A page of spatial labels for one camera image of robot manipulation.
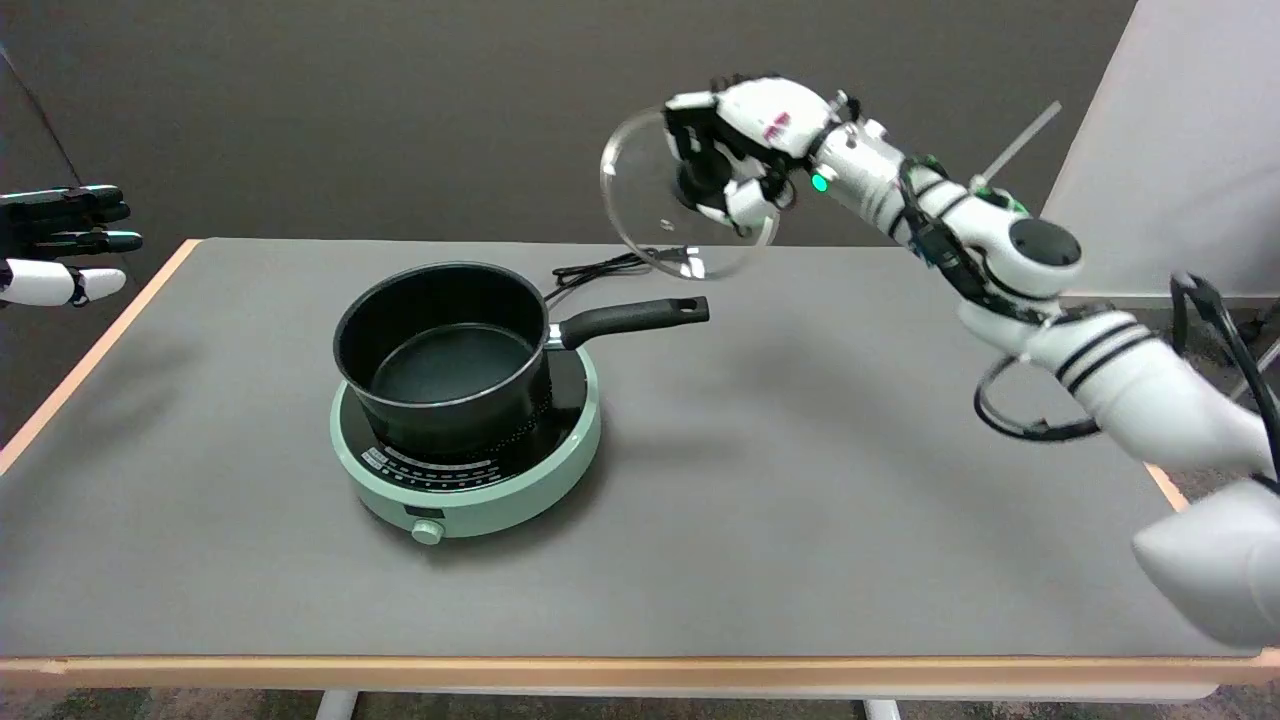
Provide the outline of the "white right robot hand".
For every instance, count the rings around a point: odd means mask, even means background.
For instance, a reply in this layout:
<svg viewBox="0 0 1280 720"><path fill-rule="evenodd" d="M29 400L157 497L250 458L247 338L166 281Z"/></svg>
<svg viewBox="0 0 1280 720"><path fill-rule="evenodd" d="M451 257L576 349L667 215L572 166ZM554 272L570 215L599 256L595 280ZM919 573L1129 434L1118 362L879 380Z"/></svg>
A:
<svg viewBox="0 0 1280 720"><path fill-rule="evenodd" d="M777 74L676 94L660 109L678 163L673 196L744 237L794 205L792 173L810 170L826 137L860 113L842 90L828 100Z"/></svg>

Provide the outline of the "black and white left hand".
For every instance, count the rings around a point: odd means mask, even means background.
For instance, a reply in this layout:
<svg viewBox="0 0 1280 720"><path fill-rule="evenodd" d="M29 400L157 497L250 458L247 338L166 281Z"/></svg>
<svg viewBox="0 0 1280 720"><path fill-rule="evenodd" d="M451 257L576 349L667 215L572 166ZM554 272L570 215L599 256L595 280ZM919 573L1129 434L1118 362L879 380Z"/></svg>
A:
<svg viewBox="0 0 1280 720"><path fill-rule="evenodd" d="M128 281L124 270L64 260L141 249L140 233L110 228L129 217L125 196L114 184L4 193L3 306L82 307L119 292Z"/></svg>

